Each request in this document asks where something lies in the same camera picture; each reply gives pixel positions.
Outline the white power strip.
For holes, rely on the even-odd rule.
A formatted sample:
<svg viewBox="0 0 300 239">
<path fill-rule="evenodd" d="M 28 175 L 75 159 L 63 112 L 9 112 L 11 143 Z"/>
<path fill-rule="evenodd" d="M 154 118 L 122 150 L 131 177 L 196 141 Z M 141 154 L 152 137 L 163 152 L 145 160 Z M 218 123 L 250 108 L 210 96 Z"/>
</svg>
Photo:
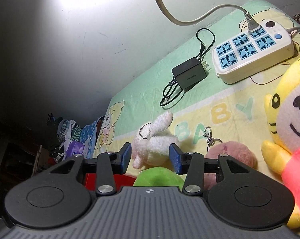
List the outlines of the white power strip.
<svg viewBox="0 0 300 239">
<path fill-rule="evenodd" d="M 233 84 L 293 57 L 294 43 L 288 31 L 274 20 L 260 23 L 217 45 L 212 52 L 215 73 Z"/>
</svg>

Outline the blue floral cloth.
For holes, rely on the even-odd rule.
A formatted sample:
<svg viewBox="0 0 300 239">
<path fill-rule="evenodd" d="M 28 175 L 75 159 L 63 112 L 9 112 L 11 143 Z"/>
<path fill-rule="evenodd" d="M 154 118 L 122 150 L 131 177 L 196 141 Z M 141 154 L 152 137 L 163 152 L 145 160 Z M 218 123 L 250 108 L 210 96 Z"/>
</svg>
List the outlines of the blue floral cloth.
<svg viewBox="0 0 300 239">
<path fill-rule="evenodd" d="M 86 125 L 81 131 L 79 142 L 84 145 L 82 154 L 86 159 L 91 159 L 93 157 L 96 141 L 101 130 L 103 120 L 104 116 L 95 120 L 90 125 Z"/>
</svg>

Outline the baby print blanket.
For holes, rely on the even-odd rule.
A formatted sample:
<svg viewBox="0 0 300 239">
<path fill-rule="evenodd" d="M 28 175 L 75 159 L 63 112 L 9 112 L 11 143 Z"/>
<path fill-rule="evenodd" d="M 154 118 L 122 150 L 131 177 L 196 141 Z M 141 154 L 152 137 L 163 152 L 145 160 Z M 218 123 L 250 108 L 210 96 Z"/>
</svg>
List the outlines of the baby print blanket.
<svg viewBox="0 0 300 239">
<path fill-rule="evenodd" d="M 246 145 L 257 157 L 258 170 L 280 181 L 280 176 L 268 168 L 261 154 L 261 143 L 271 140 L 264 98 L 274 92 L 282 75 L 292 64 L 291 59 L 227 85 L 215 73 L 212 55 L 208 53 L 204 57 L 207 77 L 166 108 L 159 105 L 162 91 L 172 79 L 173 67 L 197 55 L 201 42 L 221 44 L 239 34 L 245 26 L 243 14 L 240 11 L 231 12 L 216 23 L 209 24 L 205 30 L 200 30 L 118 92 L 109 104 L 110 109 L 120 111 L 119 117 L 111 120 L 114 134 L 109 143 L 97 145 L 94 154 L 117 151 L 124 143 L 133 140 L 144 123 L 155 120 L 168 110 L 173 113 L 170 131 L 178 137 L 184 151 L 206 154 L 207 142 L 203 131 L 209 126 L 214 137 L 224 142 L 237 141 Z"/>
</svg>

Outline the black power adapter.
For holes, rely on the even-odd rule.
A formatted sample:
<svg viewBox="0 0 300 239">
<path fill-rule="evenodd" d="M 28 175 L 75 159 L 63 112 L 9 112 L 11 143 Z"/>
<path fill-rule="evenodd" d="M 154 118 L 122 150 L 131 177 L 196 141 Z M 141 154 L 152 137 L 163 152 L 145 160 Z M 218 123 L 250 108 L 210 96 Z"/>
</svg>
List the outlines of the black power adapter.
<svg viewBox="0 0 300 239">
<path fill-rule="evenodd" d="M 188 89 L 207 77 L 203 64 L 195 57 L 172 68 L 172 74 L 182 90 Z"/>
</svg>

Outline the green plush toy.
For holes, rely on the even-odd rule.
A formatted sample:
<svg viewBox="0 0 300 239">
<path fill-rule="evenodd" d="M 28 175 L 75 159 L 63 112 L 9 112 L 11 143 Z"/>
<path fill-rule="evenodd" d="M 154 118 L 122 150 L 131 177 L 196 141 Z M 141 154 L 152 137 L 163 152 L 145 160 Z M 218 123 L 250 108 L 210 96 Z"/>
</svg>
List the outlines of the green plush toy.
<svg viewBox="0 0 300 239">
<path fill-rule="evenodd" d="M 181 176 L 164 167 L 142 170 L 134 181 L 136 187 L 169 187 L 177 186 L 182 190 L 184 180 Z"/>
</svg>

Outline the white plush sheep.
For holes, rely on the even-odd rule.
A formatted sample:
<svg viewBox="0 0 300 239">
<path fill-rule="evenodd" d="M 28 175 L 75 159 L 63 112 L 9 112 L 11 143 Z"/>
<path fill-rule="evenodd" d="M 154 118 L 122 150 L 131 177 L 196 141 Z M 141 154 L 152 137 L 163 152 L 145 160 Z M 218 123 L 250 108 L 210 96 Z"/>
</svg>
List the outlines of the white plush sheep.
<svg viewBox="0 0 300 239">
<path fill-rule="evenodd" d="M 177 136 L 168 129 L 172 121 L 173 113 L 167 111 L 139 128 L 132 141 L 134 169 L 162 166 L 169 159 L 170 144 L 180 144 Z"/>
</svg>

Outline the yellow tiger plush toy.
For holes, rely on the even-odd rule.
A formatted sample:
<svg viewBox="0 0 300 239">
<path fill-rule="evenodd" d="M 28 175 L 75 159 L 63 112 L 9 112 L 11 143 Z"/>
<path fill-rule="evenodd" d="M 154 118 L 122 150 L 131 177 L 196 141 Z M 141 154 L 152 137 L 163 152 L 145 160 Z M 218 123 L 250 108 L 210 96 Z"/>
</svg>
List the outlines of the yellow tiger plush toy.
<svg viewBox="0 0 300 239">
<path fill-rule="evenodd" d="M 288 227 L 300 227 L 300 58 L 284 73 L 273 94 L 264 98 L 272 141 L 261 144 L 267 166 L 292 192 L 295 207 Z"/>
</svg>

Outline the red cardboard box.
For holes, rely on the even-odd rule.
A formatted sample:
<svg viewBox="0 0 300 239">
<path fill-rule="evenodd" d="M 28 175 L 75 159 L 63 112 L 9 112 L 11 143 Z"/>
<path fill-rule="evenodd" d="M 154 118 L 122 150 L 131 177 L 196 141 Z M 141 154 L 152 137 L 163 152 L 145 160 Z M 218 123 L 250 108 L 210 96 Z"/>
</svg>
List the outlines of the red cardboard box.
<svg viewBox="0 0 300 239">
<path fill-rule="evenodd" d="M 105 178 L 99 179 L 97 174 L 91 173 L 85 175 L 83 185 L 90 191 L 95 191 L 96 188 L 99 188 L 102 185 L 110 185 L 118 192 L 121 187 L 133 186 L 135 181 L 135 176 L 126 174 L 114 174 L 112 175 L 112 178 L 110 178 L 109 175 L 106 175 Z"/>
</svg>

